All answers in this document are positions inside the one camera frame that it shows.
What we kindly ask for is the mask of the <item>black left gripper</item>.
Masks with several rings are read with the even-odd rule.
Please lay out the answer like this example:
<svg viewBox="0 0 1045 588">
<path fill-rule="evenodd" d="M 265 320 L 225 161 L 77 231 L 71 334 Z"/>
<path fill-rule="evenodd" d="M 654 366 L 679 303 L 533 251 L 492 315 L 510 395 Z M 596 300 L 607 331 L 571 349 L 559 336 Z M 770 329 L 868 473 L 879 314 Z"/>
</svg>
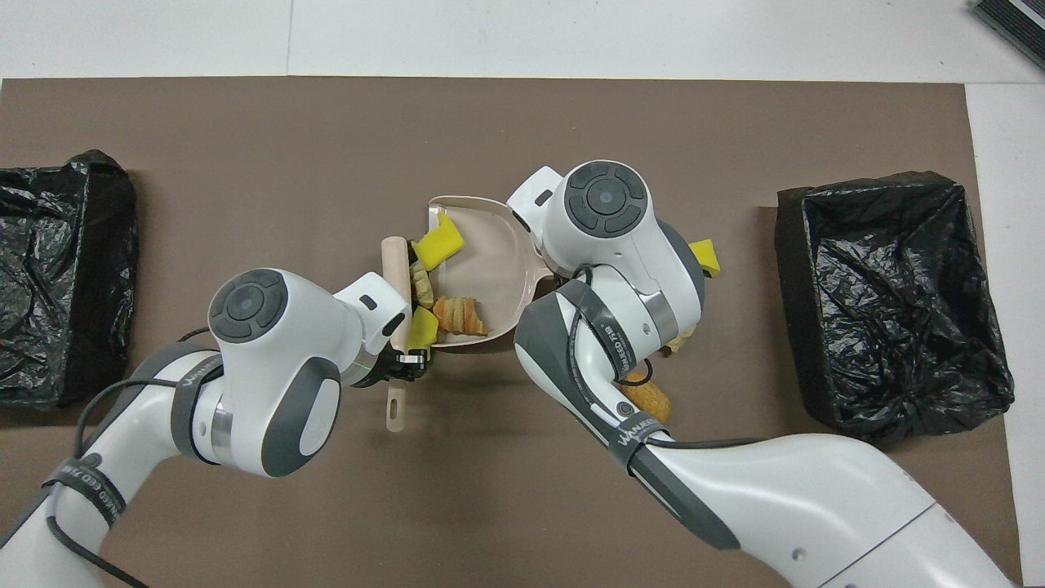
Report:
<svg viewBox="0 0 1045 588">
<path fill-rule="evenodd" d="M 356 369 L 352 376 L 355 389 L 366 389 L 389 379 L 403 382 L 415 382 L 428 372 L 429 351 L 427 349 L 411 349 L 407 353 L 398 353 L 392 347 L 385 347 L 377 355 L 368 357 L 370 364 Z"/>
</svg>

